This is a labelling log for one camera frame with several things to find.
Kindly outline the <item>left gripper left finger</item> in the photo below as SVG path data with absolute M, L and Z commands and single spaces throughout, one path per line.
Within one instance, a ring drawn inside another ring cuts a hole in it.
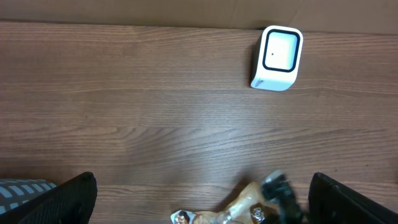
M 84 172 L 1 214 L 1 224 L 87 224 L 97 193 L 93 173 Z

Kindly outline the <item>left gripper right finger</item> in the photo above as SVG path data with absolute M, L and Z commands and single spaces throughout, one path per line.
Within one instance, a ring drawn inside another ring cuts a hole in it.
M 308 193 L 309 222 L 397 224 L 397 214 L 331 177 L 314 174 Z

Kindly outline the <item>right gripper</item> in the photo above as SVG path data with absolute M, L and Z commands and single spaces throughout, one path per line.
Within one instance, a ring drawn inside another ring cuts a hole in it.
M 303 212 L 283 172 L 275 170 L 266 176 L 261 182 L 261 192 L 266 200 L 278 204 L 280 223 L 302 223 Z

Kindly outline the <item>beige cookie snack bag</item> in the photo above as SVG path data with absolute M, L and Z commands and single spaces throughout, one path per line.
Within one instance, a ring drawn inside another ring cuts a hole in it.
M 275 224 L 280 223 L 277 205 L 268 202 L 257 182 L 248 184 L 220 212 L 178 210 L 170 216 L 173 224 Z

